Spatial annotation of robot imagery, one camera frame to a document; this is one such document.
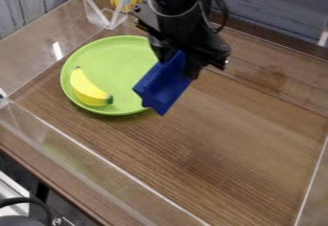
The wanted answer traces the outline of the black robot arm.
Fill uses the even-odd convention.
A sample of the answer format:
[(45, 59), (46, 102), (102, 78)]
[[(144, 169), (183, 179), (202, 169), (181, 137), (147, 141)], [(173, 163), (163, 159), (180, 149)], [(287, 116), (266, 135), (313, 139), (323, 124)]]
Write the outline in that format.
[(196, 79), (208, 64), (224, 69), (230, 55), (219, 36), (228, 16), (224, 0), (144, 0), (133, 6), (133, 16), (160, 63), (179, 51), (185, 54), (187, 79)]

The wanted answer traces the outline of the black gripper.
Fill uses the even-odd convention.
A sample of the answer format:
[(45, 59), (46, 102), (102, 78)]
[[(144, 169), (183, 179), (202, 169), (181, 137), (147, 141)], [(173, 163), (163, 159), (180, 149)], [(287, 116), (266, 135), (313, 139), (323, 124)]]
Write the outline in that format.
[(160, 63), (169, 61), (177, 50), (185, 53), (187, 79), (195, 80), (207, 64), (224, 69), (230, 47), (211, 31), (199, 2), (177, 14), (164, 14), (148, 0), (133, 6), (132, 14), (136, 26), (149, 34), (149, 48)]

